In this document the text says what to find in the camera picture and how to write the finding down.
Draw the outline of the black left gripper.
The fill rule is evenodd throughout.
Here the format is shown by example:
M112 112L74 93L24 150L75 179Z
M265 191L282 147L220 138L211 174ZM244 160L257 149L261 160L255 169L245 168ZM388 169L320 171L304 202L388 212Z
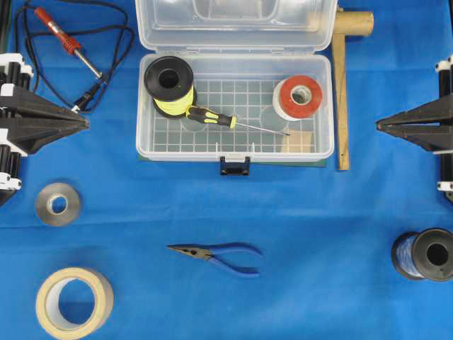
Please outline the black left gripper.
M1 53L1 205L22 188L21 159L88 129L88 120L29 91L33 68L21 53ZM19 118L54 120L9 120Z

